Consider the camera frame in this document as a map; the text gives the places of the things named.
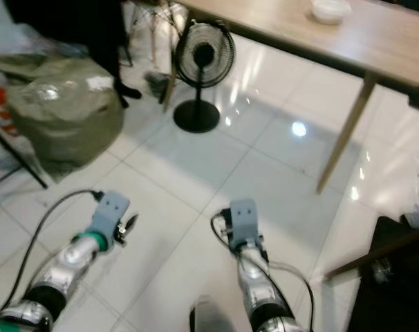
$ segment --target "gray bag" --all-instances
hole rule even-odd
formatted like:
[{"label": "gray bag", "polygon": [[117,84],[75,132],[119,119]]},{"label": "gray bag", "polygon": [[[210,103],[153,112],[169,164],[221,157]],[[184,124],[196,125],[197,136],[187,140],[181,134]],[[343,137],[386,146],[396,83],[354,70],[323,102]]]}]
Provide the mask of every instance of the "gray bag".
[{"label": "gray bag", "polygon": [[93,60],[2,55],[7,108],[55,180],[85,166],[120,133],[123,111],[113,77]]}]

